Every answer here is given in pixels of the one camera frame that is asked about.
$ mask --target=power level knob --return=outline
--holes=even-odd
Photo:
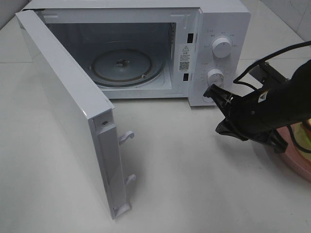
[[[232,43],[228,37],[222,36],[217,38],[212,46],[213,54],[218,58],[227,57],[231,53]]]
[[[207,73],[207,83],[209,86],[215,84],[218,87],[224,86],[224,74],[219,69],[212,69]]]

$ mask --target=microwave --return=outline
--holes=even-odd
[[[128,209],[109,99],[230,89],[250,13],[238,0],[32,0],[16,14],[47,99],[112,218]]]

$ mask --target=white knob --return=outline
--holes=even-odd
[[[209,86],[215,84],[218,87],[224,86],[224,74],[219,69],[212,69],[207,73],[207,83]]]
[[[213,42],[213,53],[218,58],[227,57],[231,53],[231,41],[229,38],[222,36]]]

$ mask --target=white countertop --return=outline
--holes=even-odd
[[[252,13],[237,73],[302,40],[262,2]],[[303,48],[270,60],[283,75],[311,58]],[[234,85],[246,94],[247,87]],[[215,132],[216,107],[186,99],[113,100],[132,209],[112,220],[52,116],[16,19],[0,31],[1,233],[304,233],[311,183],[270,149]]]

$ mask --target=black cable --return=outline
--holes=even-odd
[[[265,62],[266,60],[269,60],[273,57],[276,57],[282,53],[285,53],[285,52],[288,52],[290,50],[294,50],[294,49],[297,49],[297,48],[301,48],[301,47],[305,47],[305,46],[310,46],[311,45],[311,41],[306,41],[306,42],[303,42],[303,43],[299,43],[299,44],[295,44],[295,45],[290,45],[286,48],[283,48],[279,51],[276,51],[274,53],[271,53],[270,55],[268,56],[265,56],[257,61],[255,61],[253,64],[251,64],[248,68],[246,68],[246,70],[240,75],[238,76],[235,80],[233,80],[233,83],[235,84],[242,84],[242,85],[246,85],[250,88],[252,88],[253,90],[257,90],[257,88],[255,88],[253,85],[249,84],[249,83],[245,83],[245,82],[240,82],[240,80],[252,69],[254,68],[255,66],[259,65],[260,63],[262,62]]]
[[[311,150],[308,150],[304,147],[302,147],[301,145],[298,144],[298,142],[296,141],[296,138],[295,138],[295,135],[294,135],[294,132],[293,132],[293,129],[290,125],[287,125],[287,129],[288,131],[290,132],[290,135],[291,135],[291,139],[293,141],[293,144],[298,148],[300,149],[301,151],[305,152],[305,153],[311,153]]]

